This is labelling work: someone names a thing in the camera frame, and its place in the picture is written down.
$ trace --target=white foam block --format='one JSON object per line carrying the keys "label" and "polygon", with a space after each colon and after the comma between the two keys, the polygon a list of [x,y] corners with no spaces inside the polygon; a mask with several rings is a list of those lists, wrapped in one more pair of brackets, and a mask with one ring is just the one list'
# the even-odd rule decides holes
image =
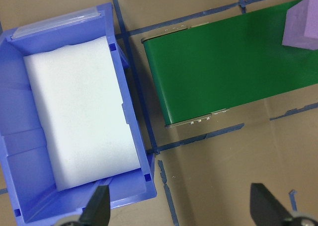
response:
{"label": "white foam block", "polygon": [[24,61],[59,191],[140,167],[106,37]]}

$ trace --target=purple foam cube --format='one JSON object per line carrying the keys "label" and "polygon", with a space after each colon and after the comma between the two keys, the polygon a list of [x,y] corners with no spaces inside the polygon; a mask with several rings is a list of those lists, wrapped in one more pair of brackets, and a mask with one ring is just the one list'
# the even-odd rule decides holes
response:
{"label": "purple foam cube", "polygon": [[287,11],[283,45],[318,49],[318,0],[302,0]]}

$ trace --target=cardboard surface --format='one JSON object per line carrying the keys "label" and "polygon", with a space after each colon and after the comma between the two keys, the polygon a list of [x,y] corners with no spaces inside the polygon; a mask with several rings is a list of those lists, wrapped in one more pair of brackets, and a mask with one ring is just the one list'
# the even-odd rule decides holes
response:
{"label": "cardboard surface", "polygon": [[[0,21],[3,29],[9,29],[108,1],[111,0],[0,0]],[[237,1],[119,0],[119,4],[126,27],[135,29]],[[247,5],[246,10],[253,11],[287,1],[291,0],[259,1]],[[129,38],[159,146],[244,123],[240,130],[166,150],[157,156],[164,164],[180,226],[253,226],[248,208],[251,182],[265,183],[288,210],[291,209],[288,192],[291,189],[297,190],[295,197],[299,210],[318,218],[318,110],[312,109],[269,120],[284,115],[288,110],[317,103],[318,85],[241,105],[226,113],[213,115],[209,121],[201,124],[172,129],[164,127],[141,38],[160,34],[166,29],[183,24],[189,27],[240,14],[240,7],[235,6]],[[116,17],[115,28],[118,33]],[[147,148],[150,148],[137,92],[129,71],[128,80],[137,117]],[[172,226],[157,162],[155,183],[158,192],[156,198],[113,210],[110,225]],[[0,189],[2,188],[5,188],[5,182],[0,175]],[[8,194],[0,195],[0,222],[8,226],[16,225]]]}
{"label": "cardboard surface", "polygon": [[[112,0],[1,0],[0,21],[3,30],[67,14]],[[119,25],[114,12],[115,32]]]}
{"label": "cardboard surface", "polygon": [[118,0],[127,30],[169,21],[238,0]]}

